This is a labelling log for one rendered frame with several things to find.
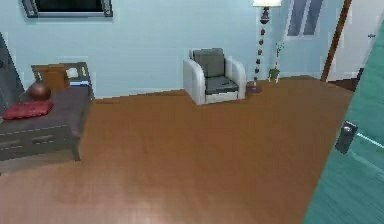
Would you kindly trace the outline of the white framed window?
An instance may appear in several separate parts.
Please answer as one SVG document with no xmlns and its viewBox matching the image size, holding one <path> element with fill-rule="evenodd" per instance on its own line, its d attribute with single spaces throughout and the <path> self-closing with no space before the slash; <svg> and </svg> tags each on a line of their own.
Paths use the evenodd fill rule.
<svg viewBox="0 0 384 224">
<path fill-rule="evenodd" d="M 285 38 L 311 39 L 318 31 L 318 20 L 324 0 L 290 0 Z"/>
</svg>

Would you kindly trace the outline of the dark grey bed with drawers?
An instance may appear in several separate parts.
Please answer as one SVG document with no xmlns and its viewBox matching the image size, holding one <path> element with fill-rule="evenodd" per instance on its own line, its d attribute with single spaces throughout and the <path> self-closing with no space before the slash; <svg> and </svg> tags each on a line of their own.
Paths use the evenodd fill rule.
<svg viewBox="0 0 384 224">
<path fill-rule="evenodd" d="M 0 161 L 71 149 L 80 159 L 78 143 L 91 101 L 94 99 L 87 64 L 60 63 L 67 68 L 69 87 L 52 91 L 52 110 L 44 116 L 4 120 L 3 113 L 12 106 L 33 100 L 28 95 L 13 64 L 3 36 L 0 34 Z"/>
</svg>

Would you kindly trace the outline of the red pillow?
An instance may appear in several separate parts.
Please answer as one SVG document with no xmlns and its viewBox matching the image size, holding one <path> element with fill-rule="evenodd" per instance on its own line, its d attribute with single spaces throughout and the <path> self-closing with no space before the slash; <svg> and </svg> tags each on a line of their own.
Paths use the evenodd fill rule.
<svg viewBox="0 0 384 224">
<path fill-rule="evenodd" d="M 51 101 L 30 101 L 19 103 L 7 109 L 2 118 L 4 120 L 18 120 L 47 115 L 53 108 Z"/>
</svg>

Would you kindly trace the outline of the brown cardboard box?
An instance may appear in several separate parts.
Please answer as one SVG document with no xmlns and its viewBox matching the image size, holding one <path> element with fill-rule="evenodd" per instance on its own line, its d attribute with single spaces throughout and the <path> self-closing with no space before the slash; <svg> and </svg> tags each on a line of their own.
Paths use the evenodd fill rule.
<svg viewBox="0 0 384 224">
<path fill-rule="evenodd" d="M 67 68 L 63 64 L 32 65 L 37 81 L 42 81 L 52 91 L 62 91 L 69 87 Z"/>
</svg>

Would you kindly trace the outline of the brown door frame post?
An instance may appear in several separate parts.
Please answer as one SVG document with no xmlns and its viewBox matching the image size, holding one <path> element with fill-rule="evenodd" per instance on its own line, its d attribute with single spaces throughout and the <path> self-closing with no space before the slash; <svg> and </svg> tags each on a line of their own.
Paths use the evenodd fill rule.
<svg viewBox="0 0 384 224">
<path fill-rule="evenodd" d="M 347 20 L 348 12 L 351 6 L 352 0 L 343 0 L 343 7 L 340 11 L 339 19 L 336 25 L 336 29 L 332 38 L 332 42 L 328 51 L 327 59 L 325 61 L 323 71 L 320 77 L 320 80 L 322 82 L 325 82 L 328 78 L 329 71 L 332 65 L 332 61 L 334 59 L 338 43 L 345 25 L 345 22 Z"/>
</svg>

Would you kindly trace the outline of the white room door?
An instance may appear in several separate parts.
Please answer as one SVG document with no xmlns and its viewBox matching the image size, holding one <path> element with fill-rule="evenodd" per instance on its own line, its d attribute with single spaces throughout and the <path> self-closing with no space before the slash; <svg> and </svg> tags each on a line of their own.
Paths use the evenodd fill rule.
<svg viewBox="0 0 384 224">
<path fill-rule="evenodd" d="M 352 0 L 328 81 L 356 78 L 384 20 L 384 0 Z"/>
</svg>

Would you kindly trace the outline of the teal room door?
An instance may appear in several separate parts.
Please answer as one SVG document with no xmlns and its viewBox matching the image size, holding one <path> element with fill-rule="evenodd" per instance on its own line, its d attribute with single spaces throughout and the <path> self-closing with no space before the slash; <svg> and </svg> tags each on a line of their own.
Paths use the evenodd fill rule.
<svg viewBox="0 0 384 224">
<path fill-rule="evenodd" d="M 345 121 L 358 130 L 346 154 L 339 131 L 302 224 L 384 224 L 384 21 Z"/>
</svg>

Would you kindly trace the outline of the beaded floor lamp white shade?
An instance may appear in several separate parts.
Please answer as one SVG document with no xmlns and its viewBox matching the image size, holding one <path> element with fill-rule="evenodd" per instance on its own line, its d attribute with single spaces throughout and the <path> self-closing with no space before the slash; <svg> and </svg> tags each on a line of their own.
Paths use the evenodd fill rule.
<svg viewBox="0 0 384 224">
<path fill-rule="evenodd" d="M 265 25 L 270 21 L 269 18 L 269 10 L 273 7 L 280 7 L 282 4 L 282 0 L 253 0 L 253 6 L 256 8 L 260 8 L 262 10 L 259 18 L 259 22 L 261 24 L 260 28 L 260 37 L 258 41 L 258 50 L 257 50 L 257 58 L 256 58 L 256 68 L 254 70 L 253 81 L 250 85 L 247 86 L 247 90 L 251 93 L 260 93 L 262 88 L 257 85 L 260 66 L 263 57 L 263 44 L 265 37 Z"/>
</svg>

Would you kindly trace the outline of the brown basketball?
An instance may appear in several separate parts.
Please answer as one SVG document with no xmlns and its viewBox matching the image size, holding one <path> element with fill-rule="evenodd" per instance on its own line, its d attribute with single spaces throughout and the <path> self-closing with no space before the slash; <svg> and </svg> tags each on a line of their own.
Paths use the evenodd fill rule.
<svg viewBox="0 0 384 224">
<path fill-rule="evenodd" d="M 46 101 L 51 97 L 51 89 L 43 83 L 34 83 L 29 87 L 28 95 L 33 100 Z"/>
</svg>

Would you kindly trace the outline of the green house plant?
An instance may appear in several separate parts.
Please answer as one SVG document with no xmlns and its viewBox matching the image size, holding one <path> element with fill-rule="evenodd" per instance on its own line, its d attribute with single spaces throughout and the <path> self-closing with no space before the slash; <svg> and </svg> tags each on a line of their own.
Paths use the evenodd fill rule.
<svg viewBox="0 0 384 224">
<path fill-rule="evenodd" d="M 269 70 L 268 81 L 274 80 L 275 82 L 279 81 L 280 70 L 279 59 L 282 49 L 284 48 L 284 43 L 282 41 L 276 43 L 276 59 L 274 63 L 274 67 Z"/>
</svg>

